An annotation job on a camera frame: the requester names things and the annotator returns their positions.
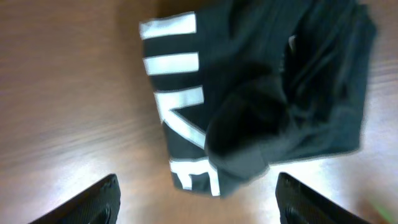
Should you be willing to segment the dark green t-shirt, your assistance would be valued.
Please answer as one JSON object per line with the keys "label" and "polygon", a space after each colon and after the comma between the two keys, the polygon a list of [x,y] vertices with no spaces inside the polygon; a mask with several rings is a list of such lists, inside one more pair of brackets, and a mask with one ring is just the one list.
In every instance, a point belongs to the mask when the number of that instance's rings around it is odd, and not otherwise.
{"label": "dark green t-shirt", "polygon": [[139,25],[176,188],[359,147],[376,26],[356,1],[220,1]]}

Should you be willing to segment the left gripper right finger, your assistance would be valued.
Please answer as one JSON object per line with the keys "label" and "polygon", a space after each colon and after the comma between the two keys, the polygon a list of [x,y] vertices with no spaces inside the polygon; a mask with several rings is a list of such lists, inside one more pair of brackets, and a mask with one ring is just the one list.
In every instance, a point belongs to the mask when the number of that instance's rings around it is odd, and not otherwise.
{"label": "left gripper right finger", "polygon": [[278,176],[275,196],[281,224],[370,224],[286,172]]}

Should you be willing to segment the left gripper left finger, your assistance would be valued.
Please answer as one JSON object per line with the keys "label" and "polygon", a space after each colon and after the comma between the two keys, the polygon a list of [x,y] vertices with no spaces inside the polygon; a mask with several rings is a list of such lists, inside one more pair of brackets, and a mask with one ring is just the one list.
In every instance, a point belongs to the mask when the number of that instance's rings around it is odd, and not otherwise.
{"label": "left gripper left finger", "polygon": [[31,224],[115,224],[120,206],[117,175],[109,174]]}

